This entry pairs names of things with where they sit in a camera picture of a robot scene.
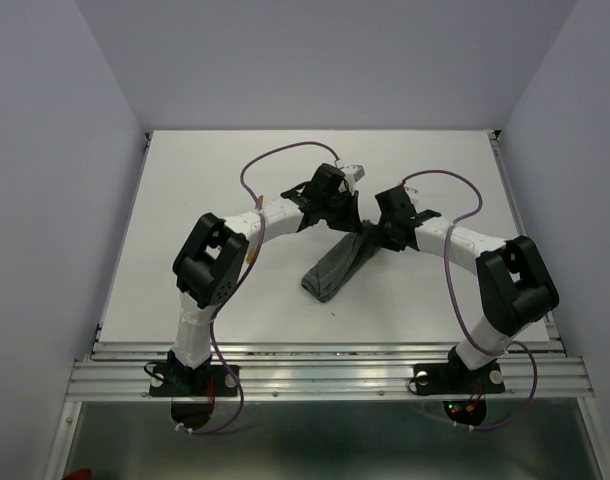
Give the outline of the grey cloth napkin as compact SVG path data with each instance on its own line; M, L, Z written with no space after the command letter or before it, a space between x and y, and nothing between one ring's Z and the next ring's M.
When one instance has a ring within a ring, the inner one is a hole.
M379 250L376 226L362 223L357 233L347 233L301 278L301 287L320 303L332 300L346 283Z

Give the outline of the gold knife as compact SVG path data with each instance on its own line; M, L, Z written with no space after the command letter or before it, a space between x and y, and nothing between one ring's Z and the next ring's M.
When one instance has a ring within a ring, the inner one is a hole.
M256 208L258 211L260 211L262 209L263 203L264 203L264 196L260 195L258 197L258 201L256 202ZM256 260L256 258L258 256L259 244L260 244L260 241L257 240L255 245L250 246L250 249L248 250L248 253L246 256L246 263L248 265L251 265Z

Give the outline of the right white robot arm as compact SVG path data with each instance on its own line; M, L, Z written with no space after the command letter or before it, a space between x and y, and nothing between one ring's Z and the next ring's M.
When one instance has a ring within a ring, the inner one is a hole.
M415 370L415 392L460 394L478 386L503 392L503 384L490 378L500 373L496 359L519 333L560 302L535 242L523 235L506 240L479 234L456 226L434 210L419 211L402 186L378 194L376 201L380 247L395 252L410 248L442 258L452 302L456 297L451 266L475 275L479 286L482 318L465 330L464 339L450 350L446 362L423 364Z

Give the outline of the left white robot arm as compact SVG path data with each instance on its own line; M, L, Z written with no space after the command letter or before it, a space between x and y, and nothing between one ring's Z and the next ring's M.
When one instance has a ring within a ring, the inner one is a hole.
M206 386L211 325L249 274L264 243L321 221L336 231L361 229L356 183L364 175L361 165L337 168L324 163L311 180L266 203L258 201L250 212L226 218L206 213L198 219L172 265L181 313L164 380L187 394Z

